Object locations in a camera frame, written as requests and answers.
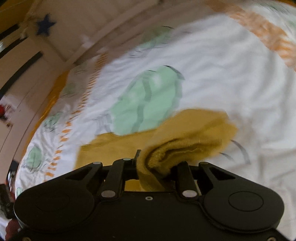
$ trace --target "towel fold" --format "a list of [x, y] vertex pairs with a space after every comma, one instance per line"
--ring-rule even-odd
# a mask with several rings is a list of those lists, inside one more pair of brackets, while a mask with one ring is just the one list
[[[236, 134], [236, 127], [224, 112], [211, 110], [183, 110], [165, 120], [158, 128], [117, 136], [99, 135], [81, 147], [76, 168], [94, 161], [112, 165], [121, 158], [137, 160], [140, 184], [145, 191], [165, 191], [169, 184], [163, 178], [182, 161], [201, 161], [223, 151]], [[139, 191], [133, 182], [130, 191]]]

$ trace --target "blue star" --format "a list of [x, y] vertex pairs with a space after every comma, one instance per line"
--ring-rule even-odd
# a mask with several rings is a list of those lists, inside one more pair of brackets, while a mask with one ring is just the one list
[[44, 19], [42, 21], [38, 21], [38, 31], [36, 35], [44, 34], [45, 36], [49, 36], [49, 28], [55, 25], [56, 22], [51, 22], [49, 20], [49, 13], [45, 15]]

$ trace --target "folded yellow cloth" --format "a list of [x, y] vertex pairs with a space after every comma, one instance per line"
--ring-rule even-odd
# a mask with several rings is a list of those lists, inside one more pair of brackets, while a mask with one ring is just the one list
[[76, 168], [94, 161], [111, 165], [121, 158], [137, 160], [140, 184], [145, 191], [164, 191], [162, 178], [182, 161], [201, 161], [226, 148], [236, 134], [236, 127], [224, 112], [211, 110], [183, 110], [165, 120], [158, 128], [117, 136], [106, 133], [82, 146]]

